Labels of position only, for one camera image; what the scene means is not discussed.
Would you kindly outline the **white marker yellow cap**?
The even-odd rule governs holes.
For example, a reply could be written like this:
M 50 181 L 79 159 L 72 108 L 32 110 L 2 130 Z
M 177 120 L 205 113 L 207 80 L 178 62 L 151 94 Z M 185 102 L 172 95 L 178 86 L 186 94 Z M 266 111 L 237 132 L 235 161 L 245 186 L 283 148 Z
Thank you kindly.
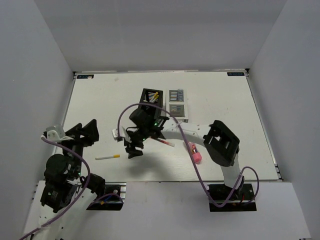
M 158 98 L 159 98 L 159 95 L 155 95 L 149 102 L 155 103 Z
M 120 157 L 119 154 L 115 154 L 115 155 L 110 155 L 110 156 L 96 157 L 95 160 L 101 161 L 101 160 L 115 159 L 115 158 L 119 158 L 119 157 Z
M 159 93 L 156 92 L 156 93 L 153 95 L 152 99 L 151 99 L 149 102 L 150 102 L 150 103 L 155 103 L 156 100 L 158 99 L 158 97 L 159 97 Z

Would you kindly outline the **red pen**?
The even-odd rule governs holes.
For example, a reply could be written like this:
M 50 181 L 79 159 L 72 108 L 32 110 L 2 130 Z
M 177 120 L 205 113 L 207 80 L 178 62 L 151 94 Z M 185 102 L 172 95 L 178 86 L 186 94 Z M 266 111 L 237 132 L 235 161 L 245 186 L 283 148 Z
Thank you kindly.
M 165 144 L 167 146 L 173 147 L 173 148 L 175 147 L 174 143 L 168 142 L 168 141 L 160 139 L 160 138 L 154 138 L 153 140 L 155 140 L 155 141 L 157 141 L 159 143 Z

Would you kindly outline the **black pen holder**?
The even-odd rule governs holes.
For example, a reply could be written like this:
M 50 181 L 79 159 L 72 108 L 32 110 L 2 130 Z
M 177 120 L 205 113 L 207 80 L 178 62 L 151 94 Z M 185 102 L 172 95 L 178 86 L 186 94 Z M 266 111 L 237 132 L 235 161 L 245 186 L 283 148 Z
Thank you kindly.
M 140 103 L 153 104 L 163 108 L 164 92 L 162 90 L 144 88 L 140 97 Z M 148 115 L 153 116 L 155 119 L 161 115 L 158 108 L 150 107 L 147 105 L 139 105 L 140 109 L 144 110 Z

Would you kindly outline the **clear blue glue bottle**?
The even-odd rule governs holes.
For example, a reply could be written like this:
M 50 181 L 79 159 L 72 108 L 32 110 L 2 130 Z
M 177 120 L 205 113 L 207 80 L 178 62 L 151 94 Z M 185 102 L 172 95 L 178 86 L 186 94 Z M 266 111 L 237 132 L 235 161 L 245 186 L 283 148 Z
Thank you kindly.
M 183 89 L 178 89 L 177 90 L 177 101 L 178 102 L 183 102 L 184 101 L 184 90 Z

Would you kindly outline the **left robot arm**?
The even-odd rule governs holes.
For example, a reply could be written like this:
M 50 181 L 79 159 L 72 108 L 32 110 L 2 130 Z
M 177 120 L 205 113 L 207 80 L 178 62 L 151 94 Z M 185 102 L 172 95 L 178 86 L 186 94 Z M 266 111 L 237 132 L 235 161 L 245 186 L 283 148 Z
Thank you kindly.
M 24 240 L 73 240 L 84 221 L 86 209 L 94 199 L 105 196 L 105 180 L 88 169 L 81 175 L 83 150 L 99 140 L 97 120 L 78 123 L 68 131 L 53 125 L 47 127 L 41 140 L 59 147 L 45 165 L 45 185 L 40 198 L 38 226 L 26 233 Z

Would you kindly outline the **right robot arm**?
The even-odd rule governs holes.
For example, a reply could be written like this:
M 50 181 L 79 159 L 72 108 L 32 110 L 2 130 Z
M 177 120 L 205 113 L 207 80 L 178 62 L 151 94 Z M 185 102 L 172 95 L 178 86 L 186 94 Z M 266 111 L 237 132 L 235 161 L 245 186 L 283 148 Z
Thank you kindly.
M 142 107 L 135 109 L 129 119 L 135 125 L 134 130 L 127 130 L 118 122 L 115 136 L 117 141 L 124 142 L 129 158 L 143 155 L 147 138 L 182 140 L 189 154 L 193 152 L 189 143 L 195 143 L 203 146 L 211 160 L 220 166 L 226 195 L 233 200 L 243 195 L 243 174 L 238 161 L 240 140 L 222 121 L 206 125 L 179 122 L 174 116 L 154 116 Z

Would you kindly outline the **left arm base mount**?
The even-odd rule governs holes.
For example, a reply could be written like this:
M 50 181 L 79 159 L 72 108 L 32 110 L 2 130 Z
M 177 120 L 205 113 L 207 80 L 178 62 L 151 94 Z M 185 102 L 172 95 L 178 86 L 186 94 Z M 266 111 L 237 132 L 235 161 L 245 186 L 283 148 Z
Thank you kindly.
M 88 211 L 120 211 L 126 198 L 126 182 L 107 182 L 103 198 L 95 200 Z

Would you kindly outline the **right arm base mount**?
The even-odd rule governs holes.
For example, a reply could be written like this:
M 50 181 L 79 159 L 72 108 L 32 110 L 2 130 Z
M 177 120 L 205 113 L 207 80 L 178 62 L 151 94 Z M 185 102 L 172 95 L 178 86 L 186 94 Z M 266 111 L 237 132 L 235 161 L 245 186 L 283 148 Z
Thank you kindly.
M 231 188 L 224 184 L 209 184 L 207 191 L 217 204 L 222 204 L 228 197 Z M 212 202 L 209 202 L 209 210 L 210 212 L 256 212 L 256 202 L 252 200 L 254 195 L 252 184 L 244 183 L 240 190 L 233 192 L 224 207 L 216 207 Z

